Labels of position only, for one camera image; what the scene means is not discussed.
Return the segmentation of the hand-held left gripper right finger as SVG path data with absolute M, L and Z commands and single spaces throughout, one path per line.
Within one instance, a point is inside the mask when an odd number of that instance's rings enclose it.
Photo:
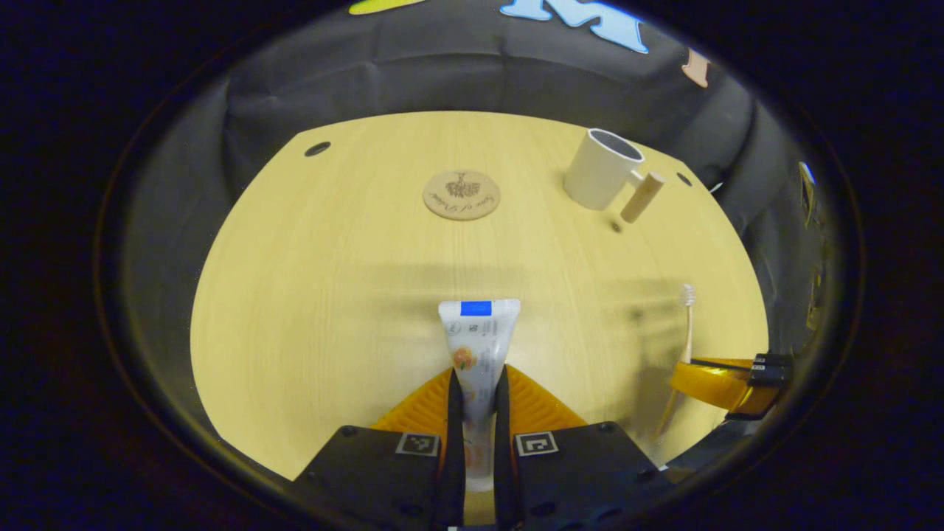
M 616 423 L 588 423 L 521 370 L 503 369 L 493 436 L 499 530 L 627 529 L 671 488 Z

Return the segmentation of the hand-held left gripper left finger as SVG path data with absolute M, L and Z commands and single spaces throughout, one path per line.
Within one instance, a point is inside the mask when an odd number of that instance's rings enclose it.
M 344 530 L 451 530 L 465 503 L 463 399 L 452 369 L 373 426 L 342 426 L 294 484 Z

